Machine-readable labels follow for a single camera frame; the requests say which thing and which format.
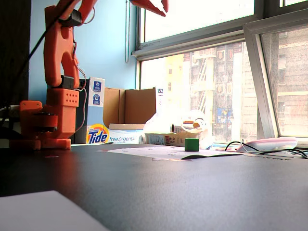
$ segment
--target green cube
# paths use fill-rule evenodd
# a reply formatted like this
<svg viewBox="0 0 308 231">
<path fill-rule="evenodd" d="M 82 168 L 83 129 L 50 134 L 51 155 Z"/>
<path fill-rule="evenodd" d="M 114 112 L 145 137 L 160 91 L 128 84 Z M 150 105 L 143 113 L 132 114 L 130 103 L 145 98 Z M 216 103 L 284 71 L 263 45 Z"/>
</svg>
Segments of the green cube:
<svg viewBox="0 0 308 231">
<path fill-rule="evenodd" d="M 199 151 L 199 139 L 185 138 L 185 151 L 198 152 Z"/>
</svg>

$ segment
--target blue wall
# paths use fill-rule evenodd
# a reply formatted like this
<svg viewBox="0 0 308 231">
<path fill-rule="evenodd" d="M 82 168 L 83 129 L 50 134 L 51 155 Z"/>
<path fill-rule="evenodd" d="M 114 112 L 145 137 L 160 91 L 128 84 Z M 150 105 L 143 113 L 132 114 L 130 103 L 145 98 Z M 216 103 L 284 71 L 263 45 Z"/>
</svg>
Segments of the blue wall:
<svg viewBox="0 0 308 231">
<path fill-rule="evenodd" d="M 58 0 L 32 0 L 30 49 L 45 30 L 44 8 L 57 4 Z M 130 50 L 135 49 L 136 7 L 131 7 Z M 125 0 L 98 0 L 94 20 L 75 27 L 79 67 L 87 77 L 100 77 L 111 88 L 134 89 L 136 87 L 136 59 L 129 57 L 125 63 Z M 46 102 L 43 60 L 44 42 L 30 61 L 29 100 Z"/>
</svg>

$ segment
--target cardboard box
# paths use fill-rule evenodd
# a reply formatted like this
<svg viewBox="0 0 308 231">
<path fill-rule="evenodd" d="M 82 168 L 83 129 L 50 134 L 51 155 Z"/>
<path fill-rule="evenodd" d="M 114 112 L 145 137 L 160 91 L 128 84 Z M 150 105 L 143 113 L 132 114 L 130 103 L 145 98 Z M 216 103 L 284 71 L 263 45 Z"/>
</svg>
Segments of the cardboard box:
<svg viewBox="0 0 308 231">
<path fill-rule="evenodd" d="M 143 125 L 156 113 L 155 89 L 105 88 L 104 79 L 91 77 L 86 90 L 85 123 L 71 137 L 72 143 L 143 142 Z M 79 97 L 76 128 L 83 120 L 84 96 Z"/>
<path fill-rule="evenodd" d="M 207 130 L 201 133 L 146 133 L 145 139 L 147 144 L 167 145 L 185 147 L 185 138 L 198 138 L 200 140 L 207 137 Z"/>
<path fill-rule="evenodd" d="M 145 124 L 156 113 L 155 88 L 105 88 L 104 102 L 103 121 L 109 129 L 110 124 Z"/>
<path fill-rule="evenodd" d="M 103 122 L 106 127 L 110 124 L 124 124 L 125 121 L 125 90 L 105 88 Z"/>
</svg>

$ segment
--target glass window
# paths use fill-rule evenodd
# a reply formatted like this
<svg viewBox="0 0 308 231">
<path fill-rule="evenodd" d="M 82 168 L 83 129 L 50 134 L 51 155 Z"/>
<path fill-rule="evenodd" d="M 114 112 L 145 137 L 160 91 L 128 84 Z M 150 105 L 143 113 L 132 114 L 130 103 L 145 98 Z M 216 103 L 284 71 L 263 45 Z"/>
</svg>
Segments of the glass window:
<svg viewBox="0 0 308 231">
<path fill-rule="evenodd" d="M 170 115 L 202 111 L 216 142 L 257 138 L 257 97 L 245 42 L 142 62 L 141 88 L 152 87 L 166 92 L 164 110 Z"/>
<path fill-rule="evenodd" d="M 166 17 L 146 12 L 145 42 L 253 14 L 254 0 L 169 0 Z"/>
<path fill-rule="evenodd" d="M 308 136 L 308 27 L 262 36 L 282 136 Z"/>
<path fill-rule="evenodd" d="M 280 0 L 280 7 L 293 5 L 295 3 L 303 2 L 306 0 Z"/>
</svg>

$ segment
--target paper sheet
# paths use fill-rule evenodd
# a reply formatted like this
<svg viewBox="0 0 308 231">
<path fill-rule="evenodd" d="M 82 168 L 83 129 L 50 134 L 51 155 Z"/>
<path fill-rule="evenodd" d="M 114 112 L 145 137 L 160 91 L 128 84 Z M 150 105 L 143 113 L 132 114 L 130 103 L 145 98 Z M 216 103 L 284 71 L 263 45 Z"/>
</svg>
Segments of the paper sheet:
<svg viewBox="0 0 308 231">
<path fill-rule="evenodd" d="M 202 150 L 198 152 L 186 152 L 183 147 L 173 146 L 161 146 L 161 147 L 142 147 L 142 148 L 122 148 L 109 150 L 112 153 L 121 153 L 128 155 L 146 156 L 151 158 L 162 158 L 162 159 L 183 159 L 188 156 L 200 155 L 202 157 L 211 157 L 216 155 L 239 155 L 234 152 L 224 151 L 213 151 L 213 150 Z"/>
<path fill-rule="evenodd" d="M 108 231 L 55 191 L 0 198 L 0 231 Z"/>
</svg>

